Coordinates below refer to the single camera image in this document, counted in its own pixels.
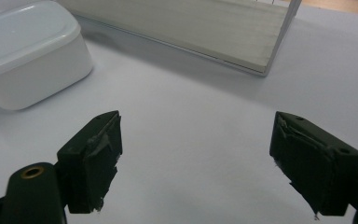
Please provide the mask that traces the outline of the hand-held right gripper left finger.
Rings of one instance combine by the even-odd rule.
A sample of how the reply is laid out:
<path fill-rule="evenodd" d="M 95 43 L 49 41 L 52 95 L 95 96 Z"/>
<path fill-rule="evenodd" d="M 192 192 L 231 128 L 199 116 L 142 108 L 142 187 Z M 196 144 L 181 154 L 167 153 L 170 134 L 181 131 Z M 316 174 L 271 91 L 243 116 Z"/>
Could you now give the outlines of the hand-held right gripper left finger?
<path fill-rule="evenodd" d="M 103 208 L 122 155 L 120 122 L 118 111 L 98 115 L 58 151 L 64 198 L 72 214 Z"/>

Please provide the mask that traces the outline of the white plastic lidded container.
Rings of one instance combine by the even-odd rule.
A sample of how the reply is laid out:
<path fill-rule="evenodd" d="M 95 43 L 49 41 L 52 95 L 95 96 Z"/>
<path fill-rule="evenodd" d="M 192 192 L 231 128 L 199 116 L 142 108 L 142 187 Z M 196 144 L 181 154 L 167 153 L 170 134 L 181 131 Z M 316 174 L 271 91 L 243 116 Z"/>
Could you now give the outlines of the white plastic lidded container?
<path fill-rule="evenodd" d="M 0 107 L 34 105 L 92 68 L 79 23 L 58 3 L 39 1 L 0 13 Z"/>

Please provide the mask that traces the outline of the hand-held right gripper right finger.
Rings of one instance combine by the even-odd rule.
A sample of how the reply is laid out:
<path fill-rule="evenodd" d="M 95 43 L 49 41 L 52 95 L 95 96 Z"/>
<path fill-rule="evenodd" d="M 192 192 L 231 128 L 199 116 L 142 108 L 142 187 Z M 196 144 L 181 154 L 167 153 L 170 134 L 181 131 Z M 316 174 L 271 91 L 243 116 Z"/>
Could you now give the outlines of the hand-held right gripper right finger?
<path fill-rule="evenodd" d="M 315 213 L 343 216 L 358 174 L 358 150 L 312 122 L 277 112 L 269 155 Z"/>

